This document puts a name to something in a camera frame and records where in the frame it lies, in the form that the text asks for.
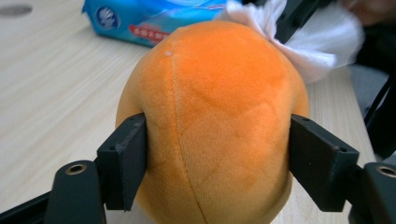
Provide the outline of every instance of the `tissue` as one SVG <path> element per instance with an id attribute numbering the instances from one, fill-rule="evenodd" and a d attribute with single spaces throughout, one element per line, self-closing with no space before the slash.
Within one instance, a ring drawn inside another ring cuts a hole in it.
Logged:
<path id="1" fill-rule="evenodd" d="M 265 5 L 243 6 L 227 1 L 215 20 L 244 24 L 268 39 L 291 61 L 305 83 L 319 81 L 335 68 L 354 63 L 364 40 L 359 20 L 338 3 L 318 9 L 290 40 L 275 39 L 276 21 L 287 0 L 267 0 Z"/>

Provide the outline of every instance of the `blue plastic package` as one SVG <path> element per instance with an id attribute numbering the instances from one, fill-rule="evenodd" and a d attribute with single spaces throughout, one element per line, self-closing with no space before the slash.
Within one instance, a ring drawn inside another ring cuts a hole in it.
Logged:
<path id="1" fill-rule="evenodd" d="M 153 47 L 178 27 L 211 21 L 227 0 L 85 0 L 93 30 Z"/>

